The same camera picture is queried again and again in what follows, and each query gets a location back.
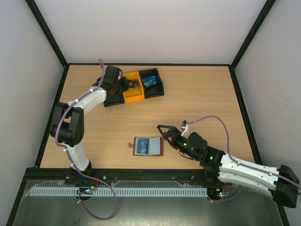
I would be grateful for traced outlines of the black VIP logo card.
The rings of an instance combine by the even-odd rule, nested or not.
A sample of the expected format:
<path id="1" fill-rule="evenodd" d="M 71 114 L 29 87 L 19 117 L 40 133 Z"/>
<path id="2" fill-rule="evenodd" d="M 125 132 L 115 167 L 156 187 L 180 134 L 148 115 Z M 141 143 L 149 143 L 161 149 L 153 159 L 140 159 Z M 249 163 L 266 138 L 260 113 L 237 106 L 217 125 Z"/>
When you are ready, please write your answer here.
<path id="1" fill-rule="evenodd" d="M 135 88 L 139 87 L 139 81 L 137 79 L 128 80 L 128 83 L 129 83 L 130 89 L 135 89 Z"/>

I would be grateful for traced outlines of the brown leather card holder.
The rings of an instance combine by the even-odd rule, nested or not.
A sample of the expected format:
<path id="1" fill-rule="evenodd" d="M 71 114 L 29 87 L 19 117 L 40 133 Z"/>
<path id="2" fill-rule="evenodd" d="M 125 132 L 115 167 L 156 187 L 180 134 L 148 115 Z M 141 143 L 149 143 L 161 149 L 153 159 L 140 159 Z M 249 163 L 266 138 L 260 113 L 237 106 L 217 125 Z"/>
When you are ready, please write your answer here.
<path id="1" fill-rule="evenodd" d="M 163 156 L 163 137 L 135 137 L 133 156 Z"/>

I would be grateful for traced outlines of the blue VIP card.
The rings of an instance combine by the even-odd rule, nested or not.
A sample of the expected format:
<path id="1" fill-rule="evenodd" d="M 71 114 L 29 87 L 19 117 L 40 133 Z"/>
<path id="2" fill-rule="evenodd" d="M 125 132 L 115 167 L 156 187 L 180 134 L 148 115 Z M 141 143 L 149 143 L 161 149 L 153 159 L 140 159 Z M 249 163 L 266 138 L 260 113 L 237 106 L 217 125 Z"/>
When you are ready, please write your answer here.
<path id="1" fill-rule="evenodd" d="M 148 77 L 143 78 L 144 87 L 148 88 L 148 87 L 153 86 L 155 84 L 157 84 L 156 76 L 153 75 L 153 76 L 148 76 Z"/>

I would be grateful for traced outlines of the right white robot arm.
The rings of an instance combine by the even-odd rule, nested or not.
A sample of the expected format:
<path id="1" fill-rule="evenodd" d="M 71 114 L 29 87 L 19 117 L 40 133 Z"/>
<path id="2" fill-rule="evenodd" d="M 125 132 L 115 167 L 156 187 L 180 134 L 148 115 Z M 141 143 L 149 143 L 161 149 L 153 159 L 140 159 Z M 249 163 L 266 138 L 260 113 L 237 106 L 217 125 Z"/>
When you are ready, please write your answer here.
<path id="1" fill-rule="evenodd" d="M 158 125 L 157 128 L 172 148 L 200 163 L 206 170 L 208 183 L 214 185 L 220 181 L 247 187 L 282 206 L 296 208 L 301 186 L 290 167 L 268 167 L 244 161 L 209 146 L 196 132 L 184 137 L 175 126 Z"/>

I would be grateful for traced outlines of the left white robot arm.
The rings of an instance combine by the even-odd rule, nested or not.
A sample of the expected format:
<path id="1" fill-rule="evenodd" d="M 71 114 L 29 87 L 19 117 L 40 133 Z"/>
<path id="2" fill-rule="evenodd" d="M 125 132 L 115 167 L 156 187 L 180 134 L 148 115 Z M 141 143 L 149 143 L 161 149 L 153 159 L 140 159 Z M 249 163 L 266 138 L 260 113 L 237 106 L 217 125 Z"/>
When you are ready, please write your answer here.
<path id="1" fill-rule="evenodd" d="M 129 83 L 122 70 L 107 66 L 83 95 L 68 103 L 58 102 L 55 105 L 49 134 L 55 139 L 55 144 L 66 152 L 73 169 L 83 172 L 90 165 L 82 144 L 85 115 L 110 97 L 128 89 Z"/>

